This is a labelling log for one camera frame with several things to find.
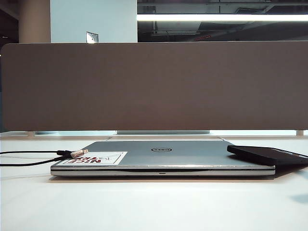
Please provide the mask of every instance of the fluorescent light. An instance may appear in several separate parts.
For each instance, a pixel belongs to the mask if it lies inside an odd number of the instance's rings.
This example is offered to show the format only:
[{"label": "fluorescent light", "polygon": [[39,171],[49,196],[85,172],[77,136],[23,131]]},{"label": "fluorescent light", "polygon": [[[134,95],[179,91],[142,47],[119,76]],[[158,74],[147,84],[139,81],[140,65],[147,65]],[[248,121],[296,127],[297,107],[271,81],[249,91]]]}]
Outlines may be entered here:
[{"label": "fluorescent light", "polygon": [[137,21],[307,22],[308,14],[138,14]]}]

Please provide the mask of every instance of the laptop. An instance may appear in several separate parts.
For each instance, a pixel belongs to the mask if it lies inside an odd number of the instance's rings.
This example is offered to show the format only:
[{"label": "laptop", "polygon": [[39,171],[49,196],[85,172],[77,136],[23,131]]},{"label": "laptop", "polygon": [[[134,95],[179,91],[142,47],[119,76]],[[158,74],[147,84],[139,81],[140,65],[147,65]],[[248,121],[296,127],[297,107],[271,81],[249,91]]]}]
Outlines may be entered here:
[{"label": "laptop", "polygon": [[77,159],[59,161],[51,174],[82,176],[266,176],[275,166],[233,158],[227,141],[99,141]]}]

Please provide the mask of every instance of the sticker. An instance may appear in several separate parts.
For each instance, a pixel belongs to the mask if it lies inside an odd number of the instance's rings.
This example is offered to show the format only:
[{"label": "sticker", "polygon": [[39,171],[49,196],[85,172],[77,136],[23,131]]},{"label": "sticker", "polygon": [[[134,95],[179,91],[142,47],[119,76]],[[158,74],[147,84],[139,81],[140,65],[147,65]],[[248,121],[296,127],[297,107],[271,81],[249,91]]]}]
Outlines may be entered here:
[{"label": "sticker", "polygon": [[76,159],[64,160],[58,165],[66,166],[103,166],[118,165],[127,152],[88,152]]}]

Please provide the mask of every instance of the white wall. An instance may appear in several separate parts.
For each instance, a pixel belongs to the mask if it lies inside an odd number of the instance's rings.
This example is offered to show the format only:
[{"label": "white wall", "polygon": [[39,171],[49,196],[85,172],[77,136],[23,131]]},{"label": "white wall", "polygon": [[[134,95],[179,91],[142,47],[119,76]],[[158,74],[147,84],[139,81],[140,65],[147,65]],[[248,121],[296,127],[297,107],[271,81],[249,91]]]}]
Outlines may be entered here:
[{"label": "white wall", "polygon": [[50,0],[51,42],[137,42],[136,0]]}]

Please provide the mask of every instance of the desk surface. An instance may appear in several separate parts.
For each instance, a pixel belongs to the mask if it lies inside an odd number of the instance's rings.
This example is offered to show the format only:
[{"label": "desk surface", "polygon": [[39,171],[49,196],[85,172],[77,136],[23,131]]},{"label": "desk surface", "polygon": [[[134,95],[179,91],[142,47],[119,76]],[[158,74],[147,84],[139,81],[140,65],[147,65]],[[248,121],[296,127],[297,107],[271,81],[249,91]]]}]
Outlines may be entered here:
[{"label": "desk surface", "polygon": [[[308,155],[308,137],[222,137]],[[77,150],[104,140],[207,140],[211,136],[2,137],[1,151]],[[40,158],[22,159],[5,156]],[[53,154],[6,154],[25,163]],[[1,230],[307,230],[308,167],[275,179],[63,179],[50,164],[1,168]]]}]

